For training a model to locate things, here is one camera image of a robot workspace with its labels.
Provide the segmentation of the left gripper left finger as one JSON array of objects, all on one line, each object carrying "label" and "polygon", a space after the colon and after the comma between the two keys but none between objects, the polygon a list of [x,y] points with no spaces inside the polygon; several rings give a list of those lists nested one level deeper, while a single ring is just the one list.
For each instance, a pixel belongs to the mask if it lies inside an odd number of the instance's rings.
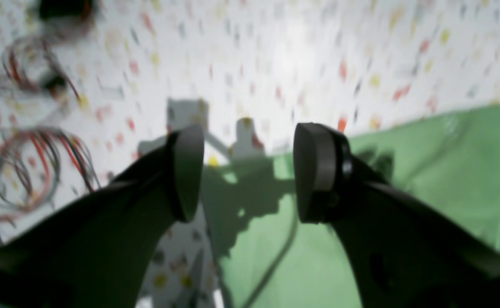
[{"label": "left gripper left finger", "polygon": [[134,308],[161,236],[195,216],[200,125],[0,247],[0,308]]}]

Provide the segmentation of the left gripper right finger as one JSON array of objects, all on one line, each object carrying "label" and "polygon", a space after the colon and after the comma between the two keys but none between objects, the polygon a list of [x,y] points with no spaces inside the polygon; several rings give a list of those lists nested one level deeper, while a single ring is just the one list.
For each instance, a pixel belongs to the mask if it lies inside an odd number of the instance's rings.
[{"label": "left gripper right finger", "polygon": [[500,254],[391,186],[326,125],[294,135],[299,219],[330,224],[364,308],[500,308]]}]

